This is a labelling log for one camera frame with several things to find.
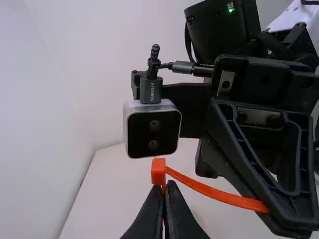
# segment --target camera lens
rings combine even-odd
[[[157,150],[159,148],[159,142],[157,140],[152,140],[149,142],[150,150]]]
[[[155,119],[150,122],[150,129],[153,131],[158,131],[160,129],[160,122]]]

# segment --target camera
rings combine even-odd
[[[174,103],[159,104],[130,101],[123,107],[124,139],[130,158],[172,154],[176,151],[181,113]]]

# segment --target gray connector housing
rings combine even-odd
[[[161,102],[161,89],[163,78],[157,77],[156,80],[149,80],[146,76],[140,79],[140,102],[142,104],[159,104]]]

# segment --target mounting hole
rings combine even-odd
[[[270,82],[270,77],[269,76],[264,76],[261,80],[260,80],[260,84],[262,85],[267,85]]]
[[[230,82],[229,81],[224,81],[223,84],[221,85],[223,89],[228,89],[230,87]]]
[[[307,77],[301,82],[300,87],[303,89],[307,89],[313,84],[313,82],[314,82],[313,78]]]
[[[149,127],[153,131],[158,131],[160,129],[160,121],[158,121],[157,119],[152,120]]]
[[[157,150],[159,148],[159,142],[157,140],[152,140],[149,142],[150,150]]]

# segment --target white robot part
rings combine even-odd
[[[311,41],[319,55],[319,5],[303,5],[294,0],[287,9],[269,24],[269,33],[292,29],[296,24],[304,23]]]

